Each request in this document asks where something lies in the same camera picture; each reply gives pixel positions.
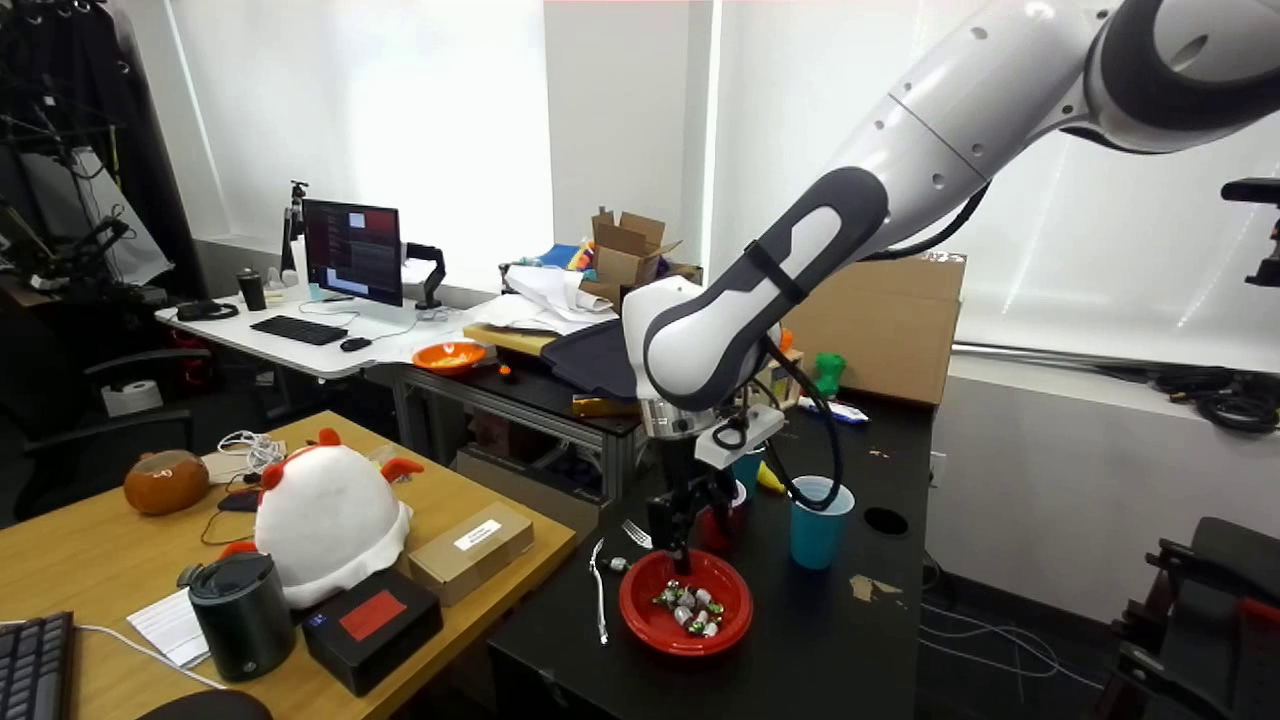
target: keyboard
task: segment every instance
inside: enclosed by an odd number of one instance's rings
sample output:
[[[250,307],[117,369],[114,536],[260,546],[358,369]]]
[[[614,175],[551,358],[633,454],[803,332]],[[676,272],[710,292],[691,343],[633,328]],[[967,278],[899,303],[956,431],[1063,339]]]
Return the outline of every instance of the keyboard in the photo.
[[[296,316],[268,316],[268,320],[255,320],[250,328],[268,332],[268,338],[289,338],[289,339],[302,339],[302,343],[333,343],[333,339],[348,338],[346,328],[314,326],[314,320],[296,320]]]
[[[0,626],[0,716],[65,720],[72,716],[72,613]]]

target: black box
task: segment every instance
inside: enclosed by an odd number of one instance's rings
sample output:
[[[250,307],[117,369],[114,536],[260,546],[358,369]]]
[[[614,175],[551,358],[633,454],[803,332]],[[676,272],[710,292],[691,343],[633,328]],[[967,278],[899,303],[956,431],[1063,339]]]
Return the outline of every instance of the black box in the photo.
[[[442,602],[432,592],[402,573],[378,573],[314,610],[304,635],[314,658],[348,684],[348,692],[364,696],[432,642],[442,626]]]

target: black mug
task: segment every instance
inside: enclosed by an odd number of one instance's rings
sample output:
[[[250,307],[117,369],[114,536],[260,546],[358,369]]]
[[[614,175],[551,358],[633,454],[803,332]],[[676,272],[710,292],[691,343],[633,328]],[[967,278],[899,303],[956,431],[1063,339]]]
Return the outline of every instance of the black mug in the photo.
[[[244,307],[252,313],[268,307],[265,280],[252,270],[239,272],[239,295],[244,295]]]

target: red bowl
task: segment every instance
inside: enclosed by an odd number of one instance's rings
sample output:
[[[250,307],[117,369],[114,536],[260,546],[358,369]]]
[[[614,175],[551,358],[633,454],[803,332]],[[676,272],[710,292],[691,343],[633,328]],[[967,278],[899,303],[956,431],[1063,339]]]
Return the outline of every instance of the red bowl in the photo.
[[[473,376],[483,365],[483,343],[430,343],[411,358],[411,365],[436,376]]]
[[[749,635],[756,604],[753,604],[749,580],[732,566],[691,547],[690,576],[679,576],[691,588],[710,588],[718,604],[723,604],[723,619],[718,635],[690,635],[666,604],[653,604],[672,576],[676,576],[672,558],[650,551],[629,570],[619,583],[616,604],[642,646],[666,658],[720,658]]]

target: black cable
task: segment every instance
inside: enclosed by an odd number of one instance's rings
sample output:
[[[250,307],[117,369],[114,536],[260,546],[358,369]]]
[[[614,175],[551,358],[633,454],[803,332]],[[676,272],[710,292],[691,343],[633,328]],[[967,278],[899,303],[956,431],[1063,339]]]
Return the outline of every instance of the black cable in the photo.
[[[839,426],[836,426],[836,416],[831,416],[831,405],[813,387],[813,379],[798,369],[798,360],[794,360],[786,350],[777,350],[768,338],[764,338],[762,343],[764,343],[764,354],[799,385],[799,394],[813,395],[813,410],[822,413],[822,420],[823,420],[823,430],[830,430],[830,444],[831,444],[831,489],[830,489],[830,496],[823,496],[823,500],[803,496],[803,492],[794,485],[794,472],[781,463],[781,457],[768,454],[768,460],[777,463],[777,476],[781,476],[781,485],[794,492],[798,506],[803,506],[803,510],[813,510],[813,514],[823,514],[823,510],[836,506],[839,485],[843,485]]]
[[[936,246],[951,241],[951,235],[967,223],[967,215],[983,205],[988,188],[991,188],[991,186],[983,186],[982,192],[973,192],[973,195],[963,199],[963,210],[949,219],[949,230],[939,230],[936,235],[930,235],[930,241],[921,241],[921,246],[883,248],[883,254],[876,254],[876,258],[869,258],[869,260],[906,260],[906,258],[932,254]]]

